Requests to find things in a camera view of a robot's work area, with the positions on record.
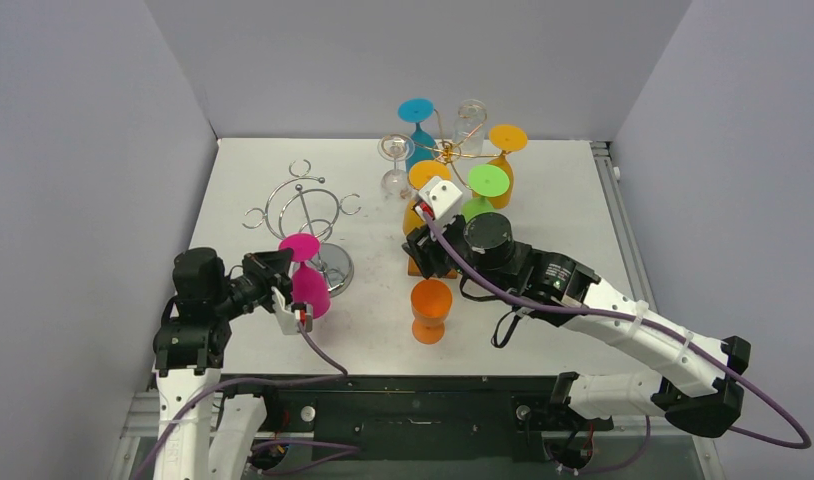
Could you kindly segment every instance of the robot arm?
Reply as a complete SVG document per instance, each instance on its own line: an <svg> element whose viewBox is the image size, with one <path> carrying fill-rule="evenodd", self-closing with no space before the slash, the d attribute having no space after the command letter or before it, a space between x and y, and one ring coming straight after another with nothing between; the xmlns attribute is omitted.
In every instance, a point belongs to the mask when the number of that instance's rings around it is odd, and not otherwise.
<svg viewBox="0 0 814 480"><path fill-rule="evenodd" d="M312 313L309 305L291 303L287 275L292 251L247 254L242 275L231 279L211 248L195 248L175 258L172 278L177 296L164 312L154 337L162 433L180 408L221 377L230 321L257 306L274 314L285 335L298 333ZM177 317L171 317L172 307ZM155 480L238 479L254 434L266 419L261 398L237 395L227 401L216 441L210 446L210 398L187 411L172 431L154 466Z"/></svg>
<svg viewBox="0 0 814 480"><path fill-rule="evenodd" d="M515 241L510 222L499 213L478 215L467 224L457 214L462 192L452 182L435 178L419 190L418 197L416 212L430 216L458 256L501 290L542 305L612 310L636 317L628 323L592 314L518 309L520 315L597 338L651 368L636 374L562 374L552 403L584 419L665 416L676 427L705 437L721 436L739 418L742 388L690 350L688 342L740 374L748 367L748 342L739 337L708 338L670 322L568 256ZM411 232L404 250L425 278L442 276L452 268L468 276L428 226ZM643 319L682 333L688 340L682 344L643 325Z"/></svg>

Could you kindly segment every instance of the metal frame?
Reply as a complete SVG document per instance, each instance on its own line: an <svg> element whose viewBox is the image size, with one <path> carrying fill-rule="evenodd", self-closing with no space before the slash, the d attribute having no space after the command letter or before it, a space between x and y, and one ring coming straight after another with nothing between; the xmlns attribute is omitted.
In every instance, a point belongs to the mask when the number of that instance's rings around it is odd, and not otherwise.
<svg viewBox="0 0 814 480"><path fill-rule="evenodd" d="M160 412L157 411L157 421L159 421ZM136 451L139 449L139 437L121 437L116 449L115 458L113 459L113 468L110 470L110 480L128 480L131 471L133 470L133 462L136 460Z"/></svg>
<svg viewBox="0 0 814 480"><path fill-rule="evenodd" d="M628 212L622 202L622 194L619 191L619 181L616 179L615 166L610 158L609 145L606 142L590 142L590 148L595 159L598 177L601 180L601 188L604 190L604 198L607 201L607 210L610 212L610 220L613 223L613 230L616 232L616 240L619 242L619 252L622 254L622 262L628 272L628 282L631 284L631 293L634 298L645 300L652 310L657 311L657 303L651 284L646 275L643 259L640 255L637 239L628 221ZM716 444L710 438L693 437L693 444L696 447L699 465L701 465L704 478L707 480L725 480L725 471L716 452Z"/></svg>

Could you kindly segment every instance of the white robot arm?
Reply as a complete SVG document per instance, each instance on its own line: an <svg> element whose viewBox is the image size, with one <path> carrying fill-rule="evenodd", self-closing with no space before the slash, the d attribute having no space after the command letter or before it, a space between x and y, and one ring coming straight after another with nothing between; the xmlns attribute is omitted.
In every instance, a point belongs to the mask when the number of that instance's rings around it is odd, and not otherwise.
<svg viewBox="0 0 814 480"><path fill-rule="evenodd" d="M688 347L692 342L742 373L748 366L748 342L739 337L705 337L670 322L649 310L645 302L635 302L617 291L585 265L515 241L510 222L499 213L478 215L467 225L458 214L462 192L450 181L432 179L419 190L416 200L417 214L434 228L414 230L404 250L423 276L442 275L453 268L473 281L481 277L502 290L498 299L513 305L517 315L597 338L651 368L619 375L563 374L554 392L558 405L583 419L665 416L676 427L706 437L722 435L739 418L742 388ZM441 245L434 230L441 232L451 252ZM509 292L534 307L553 306L554 312L523 307L521 302L511 301L515 297ZM591 309L624 313L636 321L594 315ZM658 326L687 340L678 342Z"/></svg>

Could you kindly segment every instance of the silver wine glass holder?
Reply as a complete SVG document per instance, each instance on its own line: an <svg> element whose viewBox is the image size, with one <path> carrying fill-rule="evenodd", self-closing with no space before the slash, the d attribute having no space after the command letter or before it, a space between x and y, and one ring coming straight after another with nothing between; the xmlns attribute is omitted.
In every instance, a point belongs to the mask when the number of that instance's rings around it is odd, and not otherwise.
<svg viewBox="0 0 814 480"><path fill-rule="evenodd" d="M308 233L319 239L319 242L321 242L322 246L319 249L319 253L317 253L316 256L310 260L310 264L322 274L327 282L330 296L335 297L345 291L345 289L348 288L348 285L351 283L351 280L354 278L354 262L351 260L351 256L348 255L348 252L346 252L344 248L333 243L327 243L327 241L330 239L331 235L333 235L333 227L336 225L337 220L339 220L340 214L350 216L360 212L362 207L357 207L357 209L352 212L348 212L344 208L346 199L360 198L360 195L351 193L339 198L334 195L333 192L325 188L305 188L304 183L306 182L315 182L319 185L324 185L325 177L315 177L310 175L312 165L306 159L302 159L301 161L307 165L307 169L304 171L304 173L298 174L293 171L292 167L298 162L297 160L289 164L289 175L292 178L281 183L274 190L272 190L272 193L269 195L269 198L266 200L266 205L263 208L249 208L248 211L245 212L246 217L254 212L260 215L260 219L256 224L250 225L242 222L242 226L253 230L265 225L272 235L277 237L279 240L283 240L287 237L286 231L283 228L283 217L293 202L296 200L300 201L301 207L304 210L304 218L306 219L306 222L301 225L297 233L301 233L306 230ZM272 225L271 216L269 215L272 201L278 192L292 184L295 184L295 195L293 195L289 200L286 201L286 203L283 204L283 207L281 207L280 212L278 213L276 225ZM319 196L324 195L333 200L336 209L331 219L310 218L310 210L307 208L307 195L309 194L318 194Z"/></svg>

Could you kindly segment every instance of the cable tie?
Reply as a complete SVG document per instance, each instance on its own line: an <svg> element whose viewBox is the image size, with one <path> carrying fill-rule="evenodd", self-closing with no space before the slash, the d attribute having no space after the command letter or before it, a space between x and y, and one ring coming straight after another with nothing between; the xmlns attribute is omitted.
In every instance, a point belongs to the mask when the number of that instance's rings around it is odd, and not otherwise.
<svg viewBox="0 0 814 480"><path fill-rule="evenodd" d="M168 424L180 425L180 424L184 424L184 423L198 423L199 420L204 420L206 418L212 419L213 416L210 415L209 417L203 416L203 417L196 417L196 418L181 418L180 420L175 420L175 419L161 420L160 423L163 423L165 425L168 425Z"/></svg>
<svg viewBox="0 0 814 480"><path fill-rule="evenodd" d="M681 357L683 357L684 354L687 353L687 349L690 347L690 342L693 341L694 336L695 333L691 332L688 328L684 329L684 345L681 347L680 350L678 350L678 356L675 357L675 363L680 362Z"/></svg>
<svg viewBox="0 0 814 480"><path fill-rule="evenodd" d="M634 338L637 330L639 330L640 326L643 324L643 317L645 317L645 314L648 313L648 302L645 300L638 300L637 305L634 308L637 315L634 317L633 325L631 325L631 328L628 329L628 333L626 335L628 340Z"/></svg>

